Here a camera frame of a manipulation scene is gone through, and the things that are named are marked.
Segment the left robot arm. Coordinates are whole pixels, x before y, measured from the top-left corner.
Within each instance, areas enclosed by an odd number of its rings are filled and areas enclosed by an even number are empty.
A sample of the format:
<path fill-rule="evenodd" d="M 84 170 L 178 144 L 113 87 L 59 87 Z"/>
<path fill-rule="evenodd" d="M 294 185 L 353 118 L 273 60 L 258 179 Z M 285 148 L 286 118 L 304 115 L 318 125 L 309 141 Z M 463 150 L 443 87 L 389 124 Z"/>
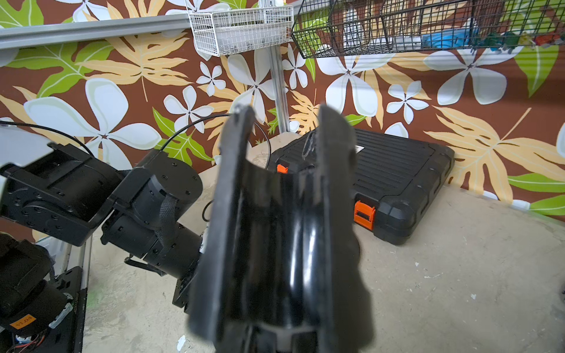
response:
<path fill-rule="evenodd" d="M 202 194 L 198 173 L 160 150 L 119 171 L 72 145 L 46 149 L 1 165 L 1 217 L 76 247 L 101 229 L 103 244 L 124 250 L 127 265 L 175 278 L 172 302 L 187 308 L 202 238 L 179 219 Z M 10 351 L 56 348 L 65 328 L 78 331 L 85 299 L 55 275 L 45 248 L 1 236 L 1 327 L 15 339 Z"/>

